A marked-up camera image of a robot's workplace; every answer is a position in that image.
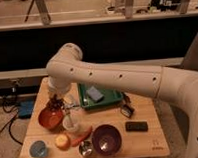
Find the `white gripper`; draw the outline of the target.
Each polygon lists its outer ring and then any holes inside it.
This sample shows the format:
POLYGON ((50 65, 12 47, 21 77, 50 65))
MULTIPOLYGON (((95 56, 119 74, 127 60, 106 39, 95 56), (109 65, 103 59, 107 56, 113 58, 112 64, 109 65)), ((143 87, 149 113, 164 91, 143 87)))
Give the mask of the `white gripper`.
POLYGON ((48 77, 48 95, 50 98, 64 98, 71 89, 72 80, 67 78, 48 77))

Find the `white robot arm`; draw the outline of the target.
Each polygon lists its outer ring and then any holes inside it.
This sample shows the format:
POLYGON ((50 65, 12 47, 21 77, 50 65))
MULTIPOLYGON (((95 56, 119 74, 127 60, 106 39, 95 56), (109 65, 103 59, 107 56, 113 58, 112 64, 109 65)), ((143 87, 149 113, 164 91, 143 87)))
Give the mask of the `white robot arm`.
POLYGON ((59 49, 46 71, 52 95, 64 95, 72 83, 85 83, 158 98, 179 107, 190 119, 185 158, 198 158, 198 71, 158 65, 88 63, 73 43, 59 49))

